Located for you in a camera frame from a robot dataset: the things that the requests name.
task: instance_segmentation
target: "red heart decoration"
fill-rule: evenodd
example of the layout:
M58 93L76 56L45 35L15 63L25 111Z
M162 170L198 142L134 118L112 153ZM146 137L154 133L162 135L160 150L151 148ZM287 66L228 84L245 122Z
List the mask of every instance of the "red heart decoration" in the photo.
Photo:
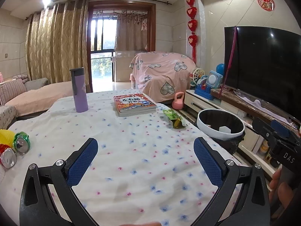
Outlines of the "red heart decoration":
M188 28L193 32L197 29L198 21L193 19L188 22Z
M191 35L188 37L188 42L191 46L195 47L198 42L198 36L197 35Z
M186 13L191 19L194 19L195 15L197 14L197 8L196 7L188 8Z
M195 3L195 0L186 0L187 4L192 7L193 4Z

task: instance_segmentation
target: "white tablecloth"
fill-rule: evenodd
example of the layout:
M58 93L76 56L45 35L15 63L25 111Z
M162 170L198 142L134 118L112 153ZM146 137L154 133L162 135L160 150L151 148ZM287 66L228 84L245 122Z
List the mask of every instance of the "white tablecloth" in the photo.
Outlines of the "white tablecloth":
M30 151L18 157L0 184L0 203L16 223L28 166L67 159L89 137L98 141L98 153L73 190L99 225L159 221L189 226L199 216L217 187L194 154L194 140L202 136L225 159L240 163L192 124L173 129L164 119L163 104L153 114L118 117L113 96L133 92L137 90L88 94L89 110L84 113L75 111L73 97L62 98L46 113L10 127L28 133L31 141ZM52 187L51 191L58 204ZM58 208L67 218L62 206Z

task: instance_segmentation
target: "green can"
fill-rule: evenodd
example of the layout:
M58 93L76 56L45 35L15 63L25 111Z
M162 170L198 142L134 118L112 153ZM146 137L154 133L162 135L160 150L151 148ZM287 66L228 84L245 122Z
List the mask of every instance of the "green can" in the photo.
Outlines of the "green can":
M18 132L14 137L13 146L19 154L26 154L30 149L29 136L25 132Z

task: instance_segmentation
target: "curtain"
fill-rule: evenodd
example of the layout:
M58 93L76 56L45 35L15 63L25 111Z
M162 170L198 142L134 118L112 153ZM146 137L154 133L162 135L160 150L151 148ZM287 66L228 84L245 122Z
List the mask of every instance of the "curtain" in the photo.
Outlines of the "curtain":
M50 83L71 80L69 69L87 63L88 0L67 1L29 17L25 60L30 80L46 77Z
M147 30L142 30L142 21L147 16L118 15L115 51L145 51Z

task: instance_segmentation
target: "blue ball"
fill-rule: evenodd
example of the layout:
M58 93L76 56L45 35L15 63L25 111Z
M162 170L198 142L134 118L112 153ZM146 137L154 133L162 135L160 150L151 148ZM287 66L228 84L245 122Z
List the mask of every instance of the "blue ball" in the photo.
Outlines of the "blue ball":
M224 75L224 67L225 65L223 63L218 64L215 71L221 75Z

